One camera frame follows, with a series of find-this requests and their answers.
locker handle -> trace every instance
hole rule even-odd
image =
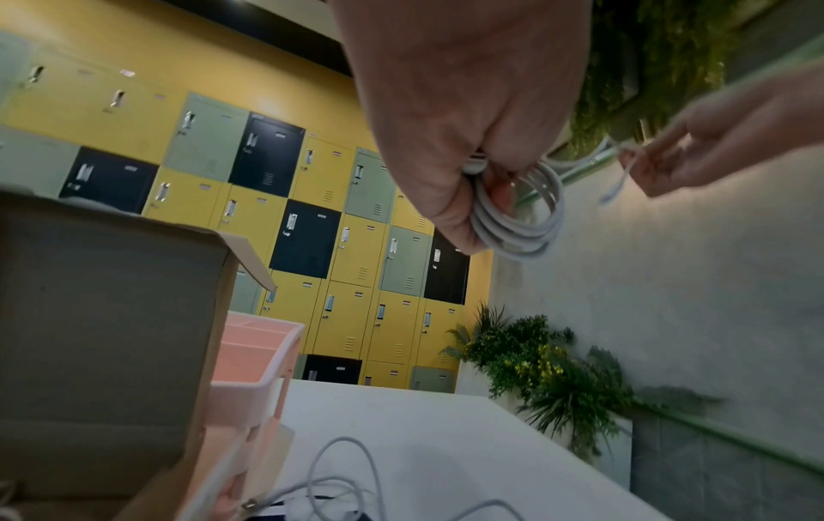
[[[195,113],[192,111],[188,111],[186,113],[185,118],[183,118],[183,129],[189,130],[191,128],[191,124],[195,122]]]
[[[226,203],[226,211],[225,211],[225,212],[223,212],[223,214],[224,214],[226,217],[231,217],[232,215],[234,215],[234,209],[235,209],[237,206],[238,206],[238,202],[237,202],[237,201],[235,201],[234,199],[229,199],[229,200],[228,200],[228,202]]]
[[[34,67],[32,71],[28,74],[28,81],[27,83],[37,83],[40,81],[40,77],[43,75],[43,71],[45,67],[43,65],[38,65]]]
[[[123,98],[126,96],[126,91],[119,90],[114,93],[114,97],[112,98],[112,103],[109,103],[110,107],[118,107],[121,103],[123,103]]]
[[[88,181],[88,178],[92,177],[92,172],[94,171],[94,165],[89,165],[87,163],[83,163],[83,166],[80,167],[80,170],[77,172],[77,180],[78,181]]]
[[[166,201],[166,195],[169,193],[170,186],[172,186],[172,183],[161,183],[161,188],[157,191],[157,196],[154,197],[155,201],[160,201],[161,203]]]

table top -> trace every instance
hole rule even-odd
[[[527,521],[667,519],[485,397],[293,380],[282,422],[295,436],[279,488],[305,481],[328,441],[352,436],[375,458],[390,521],[441,521],[491,499]],[[375,489],[351,444],[324,454],[317,476],[329,475]],[[367,513],[379,521],[374,505]],[[470,519],[512,518],[492,508]]]

locker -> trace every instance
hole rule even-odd
[[[392,227],[386,245],[384,274],[380,288],[420,297],[431,237],[400,227]]]
[[[275,281],[277,290],[274,293],[264,292],[258,314],[262,317],[305,324],[308,329],[309,323],[312,322],[315,300],[318,298],[320,279],[272,271],[272,280]]]
[[[358,150],[349,183],[346,213],[386,223],[395,200],[395,181],[373,152]]]
[[[283,212],[270,268],[326,278],[341,214],[290,200]]]
[[[234,291],[232,292],[232,302],[229,303],[229,311],[254,315],[255,305],[258,303],[258,296],[262,291],[260,284],[242,268],[238,269],[238,275],[234,279]]]
[[[368,361],[363,372],[363,385],[371,387],[407,388],[407,366]]]
[[[208,227],[215,207],[223,208],[226,204],[225,198],[220,200],[226,183],[165,167],[160,167],[154,181],[143,209],[143,215],[151,219]]]
[[[455,392],[456,373],[449,369],[413,367],[410,389],[430,392]]]
[[[29,46],[23,38],[0,31],[0,107],[17,88],[28,60]]]
[[[375,284],[386,225],[344,215],[330,279],[371,288]]]
[[[242,108],[189,94],[163,165],[205,179],[228,181],[249,116]]]
[[[469,275],[470,257],[435,230],[429,252],[424,298],[462,305],[466,301]]]
[[[223,208],[215,208],[210,227],[243,235],[266,264],[285,207],[286,199],[283,197],[232,186]]]
[[[252,114],[240,140],[229,182],[288,197],[305,132],[277,119]]]
[[[372,317],[368,360],[409,363],[419,303],[420,299],[416,297],[380,292],[378,308]]]
[[[435,229],[434,224],[418,213],[418,210],[412,206],[412,203],[401,193],[400,189],[397,189],[395,207],[392,209],[392,226],[425,233],[426,235],[432,235]]]
[[[139,214],[157,174],[157,165],[81,148],[60,197],[82,197]]]
[[[86,138],[96,136],[99,115],[112,102],[112,73],[53,48],[35,52],[30,65],[9,94],[3,123],[94,146]]]
[[[419,318],[421,340],[418,343],[416,366],[438,369],[457,369],[457,360],[441,354],[445,348],[455,346],[455,338],[448,330],[455,329],[461,318],[461,306],[437,300],[424,300],[424,313]]]
[[[310,354],[306,357],[304,380],[358,385],[361,361]]]
[[[303,373],[306,369],[306,355],[303,353],[298,354],[298,360],[294,363],[294,372],[292,373],[292,378],[302,380]]]
[[[308,137],[300,153],[292,198],[342,212],[351,167],[351,150]]]
[[[0,183],[56,198],[79,151],[77,145],[0,126]]]
[[[330,282],[313,354],[359,359],[372,290]]]
[[[105,95],[93,102],[73,140],[100,150],[160,165],[174,133],[185,92],[140,76],[100,77]]]

cardboard box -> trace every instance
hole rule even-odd
[[[173,518],[248,241],[0,191],[0,479],[27,521]]]

foliage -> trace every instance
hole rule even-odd
[[[600,456],[599,435],[609,439],[619,433],[612,413],[625,414],[639,405],[694,412],[717,401],[676,387],[635,395],[609,351],[592,346],[586,357],[577,358],[571,352],[572,330],[552,329],[543,315],[511,321],[503,309],[481,306],[476,318],[471,334],[463,326],[449,331],[457,346],[443,352],[489,376],[492,398],[515,393],[524,401],[519,412],[527,413],[537,430],[570,429],[569,449],[585,461]]]
[[[633,48],[648,117],[660,121],[696,94],[724,83],[742,0],[596,0],[590,61],[572,121],[570,148],[588,154],[624,101]]]

